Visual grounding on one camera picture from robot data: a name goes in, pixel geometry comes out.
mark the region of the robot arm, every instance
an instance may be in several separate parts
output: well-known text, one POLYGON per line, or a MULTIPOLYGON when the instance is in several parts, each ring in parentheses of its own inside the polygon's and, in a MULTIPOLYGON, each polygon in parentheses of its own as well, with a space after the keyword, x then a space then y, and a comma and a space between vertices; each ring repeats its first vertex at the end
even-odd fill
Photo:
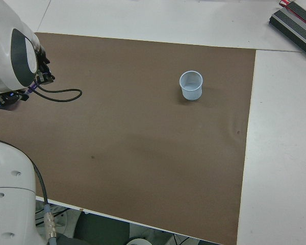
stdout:
POLYGON ((27 100, 16 91, 30 86, 37 74, 41 84, 53 82, 49 63, 37 36, 0 0, 0 104, 27 100))

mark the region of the cup rim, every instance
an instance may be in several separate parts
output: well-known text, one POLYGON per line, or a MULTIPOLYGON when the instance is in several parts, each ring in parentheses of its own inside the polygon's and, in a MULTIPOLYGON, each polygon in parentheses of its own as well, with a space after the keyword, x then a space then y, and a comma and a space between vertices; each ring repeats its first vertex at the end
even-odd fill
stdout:
POLYGON ((202 75, 201 75, 199 72, 197 72, 197 71, 195 71, 195 70, 188 70, 187 72, 184 72, 184 73, 180 76, 180 78, 179 78, 179 85, 181 86, 181 88, 182 88, 183 90, 185 90, 185 91, 187 91, 187 92, 193 92, 193 91, 198 90, 198 89, 202 86, 202 84, 203 84, 203 77, 202 77, 202 75), (197 88, 195 88, 195 89, 192 89, 192 90, 185 89, 185 88, 182 86, 182 84, 181 84, 181 81, 182 81, 183 76, 184 76, 185 74, 187 74, 187 73, 190 73, 190 72, 194 72, 194 73, 198 74, 199 77, 200 77, 200 84, 199 84, 199 86, 198 86, 197 88))

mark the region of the translucent white cup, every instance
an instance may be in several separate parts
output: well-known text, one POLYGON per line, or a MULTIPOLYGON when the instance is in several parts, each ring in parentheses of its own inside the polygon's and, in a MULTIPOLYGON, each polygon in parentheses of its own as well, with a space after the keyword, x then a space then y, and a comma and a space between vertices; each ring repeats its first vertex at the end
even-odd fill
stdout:
POLYGON ((203 77, 200 73, 189 70, 181 75, 179 84, 183 96, 189 101, 195 101, 202 95, 203 77))

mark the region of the white table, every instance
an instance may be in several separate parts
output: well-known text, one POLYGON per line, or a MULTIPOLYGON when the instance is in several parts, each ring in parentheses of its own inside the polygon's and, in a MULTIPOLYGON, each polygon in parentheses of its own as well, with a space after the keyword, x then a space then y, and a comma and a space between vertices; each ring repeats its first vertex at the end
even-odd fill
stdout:
POLYGON ((237 244, 306 244, 306 56, 268 25, 278 0, 6 2, 33 31, 258 49, 237 244))

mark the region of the brown paper sheet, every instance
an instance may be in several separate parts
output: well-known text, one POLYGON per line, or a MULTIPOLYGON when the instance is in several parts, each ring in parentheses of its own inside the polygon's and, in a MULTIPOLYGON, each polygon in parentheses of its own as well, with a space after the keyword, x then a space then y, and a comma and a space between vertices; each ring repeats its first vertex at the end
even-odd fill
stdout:
POLYGON ((0 139, 37 163, 49 198, 236 244, 255 50, 38 36, 56 76, 45 88, 84 94, 0 110, 0 139), (195 102, 187 70, 204 78, 195 102))

